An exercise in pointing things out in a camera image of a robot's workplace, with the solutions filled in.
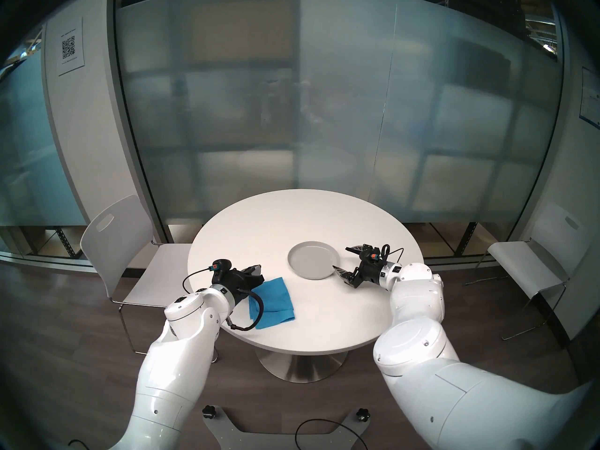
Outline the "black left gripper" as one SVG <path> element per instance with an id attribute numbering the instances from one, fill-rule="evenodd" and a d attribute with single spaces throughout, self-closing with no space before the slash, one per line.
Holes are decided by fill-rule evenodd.
<path id="1" fill-rule="evenodd" d="M 238 304 L 265 281 L 262 266 L 252 265 L 242 271 L 219 270 L 213 273 L 213 285 L 230 304 Z"/>

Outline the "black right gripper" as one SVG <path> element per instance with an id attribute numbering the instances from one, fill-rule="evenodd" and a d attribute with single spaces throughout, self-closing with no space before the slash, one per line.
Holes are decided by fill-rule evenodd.
<path id="1" fill-rule="evenodd" d="M 346 247 L 346 251 L 360 255 L 370 255 L 371 246 L 369 244 L 356 245 L 353 247 Z M 383 269 L 386 266 L 386 262 L 361 262 L 361 264 L 355 268 L 354 271 L 346 271 L 345 269 L 339 268 L 333 265 L 334 272 L 342 279 L 342 281 L 352 287 L 359 287 L 363 282 L 371 282 L 376 285 L 380 285 L 380 278 Z"/>

